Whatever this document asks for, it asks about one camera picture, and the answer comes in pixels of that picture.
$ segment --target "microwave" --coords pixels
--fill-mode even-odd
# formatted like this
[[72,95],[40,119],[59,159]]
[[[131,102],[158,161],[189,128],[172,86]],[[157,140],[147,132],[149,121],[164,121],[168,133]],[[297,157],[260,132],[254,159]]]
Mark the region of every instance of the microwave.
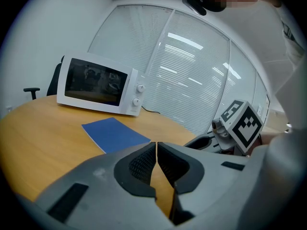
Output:
[[57,102],[81,108],[138,116],[146,76],[132,67],[90,53],[65,55]]

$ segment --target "blue notebook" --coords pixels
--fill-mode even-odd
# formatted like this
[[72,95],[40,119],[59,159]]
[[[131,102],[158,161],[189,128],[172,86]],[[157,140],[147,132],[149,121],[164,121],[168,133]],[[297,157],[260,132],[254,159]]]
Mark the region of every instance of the blue notebook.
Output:
[[115,118],[107,118],[82,125],[89,137],[105,153],[119,151],[150,141]]

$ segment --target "wooden table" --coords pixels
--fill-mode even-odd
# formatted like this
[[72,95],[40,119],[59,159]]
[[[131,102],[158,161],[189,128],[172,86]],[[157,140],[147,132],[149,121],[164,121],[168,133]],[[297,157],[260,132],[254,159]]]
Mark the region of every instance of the wooden table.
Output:
[[[195,135],[158,113],[141,110],[139,117],[59,105],[56,96],[30,101],[0,121],[0,164],[13,191],[34,201],[53,181],[83,161],[103,154],[81,124],[115,117],[152,141],[184,145]],[[173,188],[158,163],[151,186],[157,205],[168,216]]]

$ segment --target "microwave window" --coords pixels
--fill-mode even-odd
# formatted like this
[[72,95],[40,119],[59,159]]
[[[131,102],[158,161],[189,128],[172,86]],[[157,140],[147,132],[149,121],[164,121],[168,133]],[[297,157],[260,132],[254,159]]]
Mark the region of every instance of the microwave window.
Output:
[[92,62],[71,59],[65,96],[119,106],[127,74]]

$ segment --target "black chair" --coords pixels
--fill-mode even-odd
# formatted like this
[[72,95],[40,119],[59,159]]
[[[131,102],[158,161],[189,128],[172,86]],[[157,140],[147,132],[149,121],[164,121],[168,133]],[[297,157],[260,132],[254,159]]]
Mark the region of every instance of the black chair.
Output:
[[[47,96],[57,94],[58,92],[58,81],[59,81],[59,72],[61,71],[61,66],[63,62],[64,56],[61,59],[61,63],[59,63],[56,66],[56,69],[54,70],[54,74],[51,80],[51,83],[49,85]],[[24,92],[31,92],[32,100],[36,99],[36,91],[39,91],[40,88],[25,88]]]

